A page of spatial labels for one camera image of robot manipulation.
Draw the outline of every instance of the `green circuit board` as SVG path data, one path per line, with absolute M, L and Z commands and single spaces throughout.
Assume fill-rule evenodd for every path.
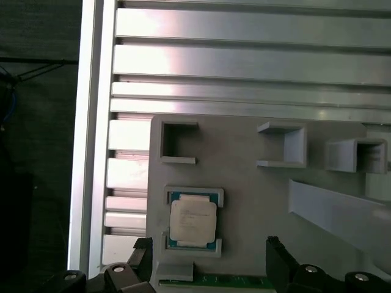
M 161 280 L 159 285 L 173 287 L 224 287 L 241 289 L 273 289 L 266 277 L 217 275 L 209 273 L 194 274 L 193 282 Z

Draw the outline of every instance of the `black cable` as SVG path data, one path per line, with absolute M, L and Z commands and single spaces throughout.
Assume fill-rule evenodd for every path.
M 77 60 L 67 59 L 37 59 L 37 58 L 11 58 L 0 57 L 0 62 L 3 63 L 27 63 L 27 64 L 64 64 L 64 65 L 77 65 Z
M 6 70 L 1 64 L 0 64 L 0 68 L 4 70 L 4 72 L 6 73 L 6 75 L 11 75 L 8 70 Z
M 43 75 L 43 74 L 48 73 L 48 72 L 50 72 L 50 71 L 56 70 L 56 69 L 58 69 L 58 68 L 61 68 L 61 67 L 64 66 L 64 64 L 60 64 L 60 65 L 54 66 L 54 67 L 52 67 L 52 68 L 50 68 L 50 69 L 44 70 L 44 71 L 39 72 L 39 73 L 37 73 L 37 74 L 34 74 L 34 75 L 32 75 L 32 76 L 29 76 L 28 78 L 22 78 L 22 76 L 24 76 L 24 75 L 27 75 L 27 74 L 29 74 L 29 73 L 33 73 L 33 72 L 36 72 L 36 71 L 39 71 L 39 70 L 42 70 L 42 69 L 44 69 L 44 68 L 48 68 L 48 67 L 51 67 L 51 66 L 53 66 L 53 65 L 42 66 L 42 67 L 37 68 L 37 69 L 35 69 L 35 70 L 30 70 L 30 71 L 28 71 L 28 72 L 26 72 L 26 73 L 19 74 L 19 75 L 18 75 L 19 80 L 20 80 L 20 82 L 28 81 L 29 79 L 36 78 L 37 76 L 40 76 L 40 75 Z

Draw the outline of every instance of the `blue cable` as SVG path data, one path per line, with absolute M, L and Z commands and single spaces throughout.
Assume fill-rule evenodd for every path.
M 10 110 L 8 111 L 7 115 L 4 117 L 3 122 L 6 122 L 13 114 L 16 108 L 16 94 L 15 91 L 12 91 L 12 105 Z

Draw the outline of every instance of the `dark background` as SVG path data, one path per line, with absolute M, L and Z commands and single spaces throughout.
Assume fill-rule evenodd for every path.
M 80 0 L 1 0 L 0 57 L 78 60 L 80 25 Z M 39 66 L 0 64 L 12 74 Z M 29 292 L 66 268 L 77 74 L 67 65 L 16 88 L 3 139 L 16 168 L 34 176 L 31 236 L 27 267 L 1 292 Z

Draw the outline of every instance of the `screw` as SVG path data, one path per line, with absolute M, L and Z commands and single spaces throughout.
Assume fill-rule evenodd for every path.
M 123 267 L 115 267 L 115 268 L 113 268 L 113 271 L 115 271 L 116 273 L 122 272 L 123 270 L 124 270 Z
M 305 270 L 308 271 L 308 273 L 316 273 L 318 271 L 316 267 L 312 266 L 305 267 Z
M 368 281 L 369 278 L 366 275 L 363 275 L 362 273 L 355 274 L 355 278 L 360 281 Z
M 76 277 L 77 277 L 77 275 L 74 274 L 74 273 L 72 273 L 72 274 L 70 274 L 70 275 L 66 275 L 65 278 L 64 278 L 64 280 L 65 280 L 65 281 L 69 281 L 69 280 L 76 279 Z

